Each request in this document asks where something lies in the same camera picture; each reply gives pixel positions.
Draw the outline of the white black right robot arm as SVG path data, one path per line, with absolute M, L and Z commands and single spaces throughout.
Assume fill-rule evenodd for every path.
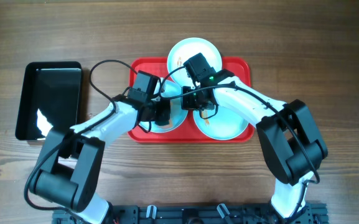
M 307 105 L 267 97 L 244 84 L 233 72 L 216 71 L 198 53 L 184 62 L 195 89 L 181 96 L 185 109 L 208 104 L 227 108 L 256 128 L 265 163 L 276 178 L 271 206 L 285 222 L 294 221 L 305 206 L 309 184 L 328 156 L 327 145 Z

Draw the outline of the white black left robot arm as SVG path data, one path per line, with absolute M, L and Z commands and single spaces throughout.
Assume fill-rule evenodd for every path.
M 88 121 L 63 131 L 53 128 L 24 187 L 26 202 L 37 210 L 29 194 L 55 203 L 53 223 L 113 223 L 113 206 L 96 192 L 105 147 L 141 121 L 155 121 L 169 109 L 156 101 L 165 81 L 138 71 L 134 85 L 110 100 L 108 107 Z

